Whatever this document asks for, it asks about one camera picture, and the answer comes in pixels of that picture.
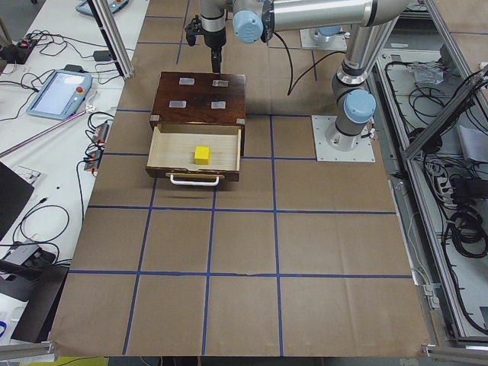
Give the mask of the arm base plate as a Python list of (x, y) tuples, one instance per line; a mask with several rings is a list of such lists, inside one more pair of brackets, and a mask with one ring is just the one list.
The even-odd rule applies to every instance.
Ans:
[(346, 51), (347, 48), (342, 26), (302, 29), (300, 42), (304, 50)]
[(336, 129), (337, 116), (312, 115), (313, 138), (318, 162), (374, 163), (374, 151), (366, 126), (357, 136), (344, 136)]

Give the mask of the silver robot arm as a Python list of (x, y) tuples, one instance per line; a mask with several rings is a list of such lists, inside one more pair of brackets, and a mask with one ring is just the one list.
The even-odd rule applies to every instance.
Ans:
[(310, 31), (310, 36), (319, 43), (327, 43), (346, 34), (347, 32), (342, 29), (341, 25), (318, 27)]
[(299, 31), (303, 46), (344, 52), (332, 78), (339, 113), (326, 130), (326, 142), (338, 151), (355, 149), (376, 110), (364, 90), (378, 54), (408, 3), (402, 0), (348, 1), (201, 1), (200, 13), (185, 28), (189, 45), (202, 36), (211, 51), (212, 70), (220, 71), (226, 43), (226, 13), (233, 15), (233, 33), (243, 43), (267, 43), (282, 31)]

